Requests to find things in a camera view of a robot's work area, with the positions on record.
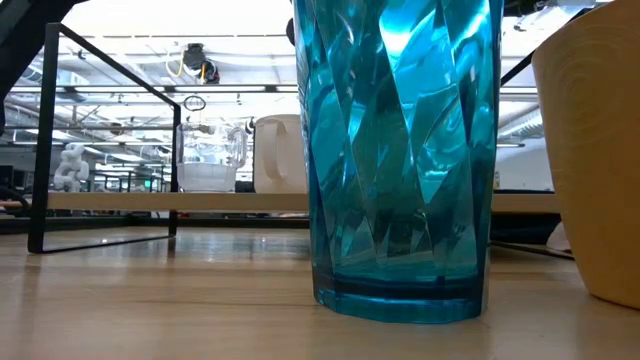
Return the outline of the white ceramic mug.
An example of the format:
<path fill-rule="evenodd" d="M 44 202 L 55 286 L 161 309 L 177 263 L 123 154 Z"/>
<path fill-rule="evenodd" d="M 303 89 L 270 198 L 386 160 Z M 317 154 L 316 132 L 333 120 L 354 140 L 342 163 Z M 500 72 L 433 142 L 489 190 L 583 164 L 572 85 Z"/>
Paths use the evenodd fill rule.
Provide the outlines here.
<path fill-rule="evenodd" d="M 269 115 L 255 122 L 253 168 L 257 193 L 308 192 L 299 115 Z"/>

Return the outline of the blue faceted plastic tumbler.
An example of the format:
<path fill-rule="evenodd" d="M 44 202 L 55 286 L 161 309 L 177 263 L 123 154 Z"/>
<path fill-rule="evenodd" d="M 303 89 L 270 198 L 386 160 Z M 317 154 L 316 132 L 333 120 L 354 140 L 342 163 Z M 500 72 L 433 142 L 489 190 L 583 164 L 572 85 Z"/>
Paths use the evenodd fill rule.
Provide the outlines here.
<path fill-rule="evenodd" d="M 291 1 L 316 301 L 479 316 L 505 0 Z"/>

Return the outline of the wooden shelf with black frame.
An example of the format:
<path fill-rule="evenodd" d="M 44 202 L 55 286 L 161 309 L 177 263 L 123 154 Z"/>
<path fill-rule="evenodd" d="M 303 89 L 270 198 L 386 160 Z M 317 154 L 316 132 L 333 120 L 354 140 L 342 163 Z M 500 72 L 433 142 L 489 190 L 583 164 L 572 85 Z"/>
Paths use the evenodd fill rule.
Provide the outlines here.
<path fill-rule="evenodd" d="M 308 198 L 304 194 L 257 194 L 257 193 L 181 193 L 178 192 L 176 169 L 176 141 L 173 139 L 171 192 L 159 193 L 51 193 L 48 191 L 48 166 L 50 165 L 53 115 L 54 115 L 54 85 L 53 71 L 57 70 L 57 52 L 59 34 L 62 33 L 87 50 L 105 61 L 114 69 L 134 80 L 143 89 L 158 96 L 174 110 L 174 120 L 169 128 L 176 136 L 176 128 L 180 122 L 181 110 L 179 105 L 171 102 L 160 92 L 151 89 L 139 77 L 125 70 L 111 57 L 97 49 L 94 45 L 81 38 L 80 35 L 62 23 L 46 25 L 44 36 L 44 84 L 42 85 L 42 101 L 39 117 L 39 135 L 36 145 L 36 172 L 34 192 L 31 204 L 30 222 L 28 229 L 27 249 L 30 253 L 45 254 L 71 250 L 98 248 L 103 246 L 120 245 L 126 243 L 151 241 L 175 237 L 179 225 L 199 227 L 242 227 L 242 228 L 287 228 L 302 229 L 309 227 L 309 221 L 304 219 L 267 219 L 267 220 L 216 220 L 204 223 L 196 220 L 178 220 L 178 212 L 205 211 L 217 213 L 303 213 L 308 210 Z M 47 231 L 47 211 L 50 209 L 66 210 L 124 210 L 133 212 L 168 211 L 168 235 L 150 238 L 106 242 L 101 244 L 80 245 L 66 248 L 45 250 L 44 234 Z M 533 191 L 498 191 L 493 199 L 493 214 L 497 216 L 550 216 L 560 214 L 558 199 L 551 192 Z"/>

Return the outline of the navy blue cloth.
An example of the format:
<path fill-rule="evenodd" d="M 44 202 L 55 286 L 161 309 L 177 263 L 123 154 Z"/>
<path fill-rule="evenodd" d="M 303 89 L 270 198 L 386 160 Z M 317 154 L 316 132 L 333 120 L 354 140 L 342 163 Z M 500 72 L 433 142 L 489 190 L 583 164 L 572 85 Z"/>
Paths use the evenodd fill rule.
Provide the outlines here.
<path fill-rule="evenodd" d="M 513 244 L 545 245 L 560 222 L 559 214 L 493 213 L 490 239 Z"/>

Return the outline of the orange handleless cup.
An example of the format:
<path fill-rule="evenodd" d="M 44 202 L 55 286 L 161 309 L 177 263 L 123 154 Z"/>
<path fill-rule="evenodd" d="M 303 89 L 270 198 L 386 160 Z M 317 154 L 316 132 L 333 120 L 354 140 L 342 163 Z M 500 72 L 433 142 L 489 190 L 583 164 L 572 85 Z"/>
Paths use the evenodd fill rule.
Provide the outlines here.
<path fill-rule="evenodd" d="M 594 296 L 640 310 L 640 0 L 569 22 L 532 66 L 555 196 Z"/>

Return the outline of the white robot figure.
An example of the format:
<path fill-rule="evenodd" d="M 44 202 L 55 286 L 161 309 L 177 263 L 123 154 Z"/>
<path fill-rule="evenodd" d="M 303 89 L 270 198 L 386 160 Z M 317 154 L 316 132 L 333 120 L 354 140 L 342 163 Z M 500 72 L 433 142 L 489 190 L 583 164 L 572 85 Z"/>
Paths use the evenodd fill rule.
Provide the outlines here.
<path fill-rule="evenodd" d="M 81 144 L 67 144 L 60 154 L 60 163 L 54 173 L 55 190 L 80 192 L 81 182 L 89 177 L 89 164 L 82 159 L 85 147 Z"/>

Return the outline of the pink cloth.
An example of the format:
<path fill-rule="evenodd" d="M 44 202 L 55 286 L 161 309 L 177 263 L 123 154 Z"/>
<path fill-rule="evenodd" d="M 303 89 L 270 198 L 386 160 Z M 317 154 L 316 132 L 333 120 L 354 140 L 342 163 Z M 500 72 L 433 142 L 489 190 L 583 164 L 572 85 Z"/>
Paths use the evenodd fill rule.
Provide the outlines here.
<path fill-rule="evenodd" d="M 560 222 L 555 227 L 555 229 L 551 232 L 551 234 L 549 235 L 549 238 L 547 239 L 546 247 L 551 250 L 560 251 L 564 253 L 572 252 L 563 222 Z"/>

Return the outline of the black metal table frame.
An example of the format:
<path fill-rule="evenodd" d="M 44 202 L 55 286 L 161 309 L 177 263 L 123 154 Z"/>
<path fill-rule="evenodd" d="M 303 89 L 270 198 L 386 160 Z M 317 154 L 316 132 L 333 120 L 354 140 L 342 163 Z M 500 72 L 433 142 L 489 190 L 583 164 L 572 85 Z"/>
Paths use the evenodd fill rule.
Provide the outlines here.
<path fill-rule="evenodd" d="M 29 218 L 0 219 L 0 235 L 26 234 Z M 263 228 L 263 229 L 308 229 L 308 218 L 179 218 L 179 227 L 209 228 Z M 120 227 L 165 227 L 165 218 L 137 216 L 109 217 L 53 217 L 47 218 L 45 231 L 73 231 Z"/>

